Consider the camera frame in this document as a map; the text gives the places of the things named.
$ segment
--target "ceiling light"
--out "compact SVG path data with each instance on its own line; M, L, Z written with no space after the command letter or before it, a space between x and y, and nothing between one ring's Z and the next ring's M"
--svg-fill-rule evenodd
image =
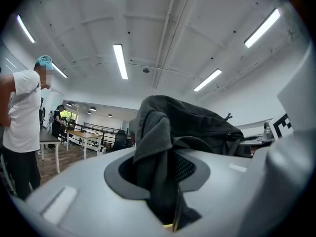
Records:
M218 75L221 74L221 70L217 69L215 70L208 78L206 78L198 87L194 89L194 91L199 91L202 89L205 85L207 85L209 82L211 82L213 79L215 79Z
M68 76L66 76L66 74L64 72L62 72L53 62L52 62L53 67L63 75L63 77L67 78Z
M12 62L10 62L10 61L8 60L8 58L6 58L6 60L7 60L9 63L11 63L13 67L16 68L16 66L15 66Z
M245 45L250 48L280 17L278 9L274 9L262 24L245 40Z
M29 37L30 41L31 41L32 43L34 43L34 42L35 42L35 39L32 37L32 35L30 34L30 32L28 31L28 29L27 29L26 26L24 25L24 23L23 23L23 21L22 21L20 15L17 16L17 20L18 20L20 26L22 27L23 31L24 31L25 34L27 35L27 37Z
M6 65L6 64L5 64ZM8 65L6 65L8 67L8 69L10 69L12 72L14 72Z
M120 74L122 75L123 79L128 79L125 62L124 62L123 46L121 44L115 44L113 45L113 48L114 48L115 56L117 58Z

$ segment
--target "desk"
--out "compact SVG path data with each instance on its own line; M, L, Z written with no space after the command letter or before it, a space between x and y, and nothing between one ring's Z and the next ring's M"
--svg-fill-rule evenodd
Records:
M55 144L55 161L56 161L56 171L59 174L59 153L58 146L60 141L54 136L50 135L45 130L39 132L39 144L40 144L40 153L41 159L44 160L44 144Z
M86 133L86 132L67 131L67 148L66 148L67 151L68 151L68 145L69 145L69 134L72 134L74 136L78 136L79 138L81 138L83 140L83 144L84 144L83 159L86 159L86 157L87 157L88 139L101 139L101 137L102 137L102 135L91 134L91 133ZM100 153L100 149L101 149L101 140L99 140L97 156Z

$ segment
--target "black jacket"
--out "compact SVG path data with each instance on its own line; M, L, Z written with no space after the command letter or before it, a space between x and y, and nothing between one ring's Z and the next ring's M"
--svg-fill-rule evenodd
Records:
M176 145L234 155L242 132L216 113L167 96L150 96L141 104L135 133L135 178L151 192L148 206L164 223L172 223L177 195L173 151Z

